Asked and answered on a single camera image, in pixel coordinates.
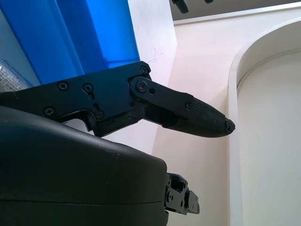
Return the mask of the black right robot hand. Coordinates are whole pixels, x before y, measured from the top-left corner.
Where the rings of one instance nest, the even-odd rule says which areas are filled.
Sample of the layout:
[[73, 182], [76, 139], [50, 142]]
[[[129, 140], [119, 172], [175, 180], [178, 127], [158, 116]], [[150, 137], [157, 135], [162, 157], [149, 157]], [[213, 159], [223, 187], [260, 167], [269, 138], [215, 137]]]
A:
[[140, 61], [1, 94], [1, 225], [165, 226], [169, 212], [200, 212], [162, 159], [104, 139], [140, 120], [199, 137], [235, 130], [150, 71]]

